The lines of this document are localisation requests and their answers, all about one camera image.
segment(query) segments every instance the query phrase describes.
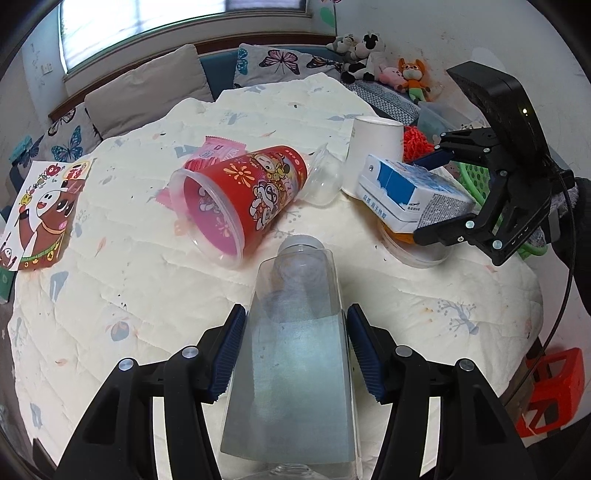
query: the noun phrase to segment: stuffed animal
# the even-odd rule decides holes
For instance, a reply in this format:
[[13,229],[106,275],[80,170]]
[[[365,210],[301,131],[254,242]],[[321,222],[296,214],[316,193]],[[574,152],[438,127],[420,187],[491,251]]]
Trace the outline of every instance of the stuffed animal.
[[373,51],[385,51],[386,45],[375,33],[368,33],[363,37],[363,41],[357,43],[351,51],[353,61],[365,60]]
[[425,94],[423,90],[430,92],[431,89],[421,79],[425,75],[425,65],[419,59],[415,60],[414,63],[406,63],[404,59],[398,61],[398,70],[402,73],[402,76],[406,80],[402,84],[402,88],[408,89],[408,96],[414,103],[418,103],[419,100],[426,102]]
[[406,79],[395,67],[388,67],[385,63],[379,65],[380,74],[378,75],[378,82],[384,85],[390,85],[394,90],[405,92],[402,86],[406,83]]
[[355,48],[357,43],[357,39],[353,35],[349,34],[345,35],[344,37],[336,37],[335,41],[329,43],[326,48],[340,55],[345,55],[352,48]]
[[367,82],[375,81],[373,70],[367,67],[367,60],[356,63],[345,63],[343,69],[345,71],[340,74],[340,79],[343,83],[351,84],[355,80],[362,79]]
[[363,41],[357,43],[351,50],[350,61],[345,60],[340,79],[343,83],[353,83],[355,80],[375,80],[374,70],[368,67],[368,57],[374,51],[385,51],[386,46],[376,34],[367,34]]

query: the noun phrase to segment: bed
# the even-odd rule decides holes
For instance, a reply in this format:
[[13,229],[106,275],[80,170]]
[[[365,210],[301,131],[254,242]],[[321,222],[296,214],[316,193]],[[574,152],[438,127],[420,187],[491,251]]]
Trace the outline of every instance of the bed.
[[[319,238],[335,255],[344,308],[359,303],[369,321],[429,360],[472,358],[501,394],[537,337],[542,297],[534,273],[514,255],[494,267],[459,245],[442,265],[418,270],[390,256],[376,217],[339,197],[327,208],[293,203],[255,255],[228,271],[204,258],[175,214],[155,201],[181,157],[218,135],[248,150],[290,145],[302,154],[328,141],[344,158],[354,115],[374,115],[324,74],[224,91],[215,103],[187,99],[163,119],[110,138],[94,159],[70,240],[53,267],[17,276],[9,323],[22,418],[57,463],[98,388],[126,356],[162,361],[220,325],[234,303],[248,306],[261,261],[292,233]],[[354,373],[363,477],[373,471],[389,407],[376,403]],[[249,473],[219,453],[225,395],[204,406],[225,479]],[[170,479],[163,405],[155,402],[155,449]],[[423,472],[436,461],[439,402],[430,406]]]

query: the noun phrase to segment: tissue box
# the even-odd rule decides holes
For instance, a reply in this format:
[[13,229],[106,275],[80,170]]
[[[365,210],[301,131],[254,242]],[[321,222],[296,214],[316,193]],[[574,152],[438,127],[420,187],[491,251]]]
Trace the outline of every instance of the tissue box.
[[369,155],[357,194],[396,233],[469,213],[474,199],[422,167]]

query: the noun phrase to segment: cartoon drawing card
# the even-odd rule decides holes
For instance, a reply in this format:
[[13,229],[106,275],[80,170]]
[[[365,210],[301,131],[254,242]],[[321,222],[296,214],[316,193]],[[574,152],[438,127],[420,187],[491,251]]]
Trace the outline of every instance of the cartoon drawing card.
[[0,267],[34,270],[57,262],[91,163],[32,163],[4,229]]

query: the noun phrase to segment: black cable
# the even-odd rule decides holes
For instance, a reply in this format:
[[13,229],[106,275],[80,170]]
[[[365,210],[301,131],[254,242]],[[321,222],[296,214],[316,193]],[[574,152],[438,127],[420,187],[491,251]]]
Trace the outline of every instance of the black cable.
[[538,364],[540,363],[541,358],[544,356],[546,349],[548,348],[548,345],[552,341],[552,338],[554,337],[556,330],[558,330],[558,326],[560,325],[560,321],[562,320],[562,317],[564,315],[564,311],[566,310],[566,304],[569,302],[570,288],[573,284],[573,277],[574,277],[574,261],[577,256],[577,251],[576,251],[577,250],[577,232],[576,232],[576,227],[574,224],[574,210],[573,210],[573,205],[570,201],[569,190],[566,188],[566,185],[564,184],[564,180],[563,180],[562,176],[560,175],[560,173],[558,173],[558,179],[560,180],[560,184],[562,185],[562,192],[564,194],[566,206],[569,211],[570,225],[572,228],[572,235],[573,235],[573,251],[572,251],[572,256],[570,258],[569,276],[568,276],[568,279],[566,280],[566,289],[564,291],[562,305],[560,306],[560,310],[558,311],[558,316],[556,317],[556,320],[554,321],[554,326],[550,330],[550,334],[548,335],[548,338],[544,342],[544,345],[542,346],[541,350],[538,352],[538,355],[535,357],[534,363],[531,365],[531,367],[528,368],[527,373],[521,379],[521,381],[517,385],[517,388],[513,391],[513,393],[509,397],[509,399],[507,399],[506,402],[504,403],[505,407],[509,404],[509,402],[511,400],[513,400],[513,397],[515,397],[515,395],[517,394],[519,389],[523,386],[525,381],[529,378],[529,376],[532,374],[532,372],[534,372],[535,369],[538,367]]

